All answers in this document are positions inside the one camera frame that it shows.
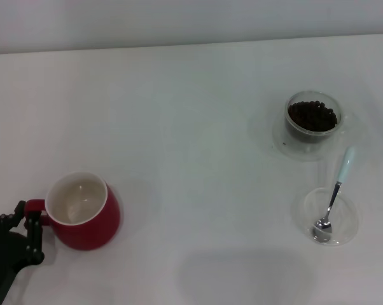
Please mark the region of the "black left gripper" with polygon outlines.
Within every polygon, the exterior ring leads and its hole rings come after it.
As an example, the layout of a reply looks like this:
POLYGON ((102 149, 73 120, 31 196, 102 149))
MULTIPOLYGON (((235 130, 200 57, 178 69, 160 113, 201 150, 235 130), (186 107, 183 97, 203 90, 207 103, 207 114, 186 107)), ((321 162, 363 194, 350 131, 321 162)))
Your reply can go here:
POLYGON ((19 233, 10 232, 24 218, 25 204, 25 201, 19 201, 13 213, 0 215, 0 304, 3 303, 17 273, 24 268, 25 251, 30 265, 41 264, 45 258, 42 251, 43 228, 40 212, 27 214, 27 239, 19 233))

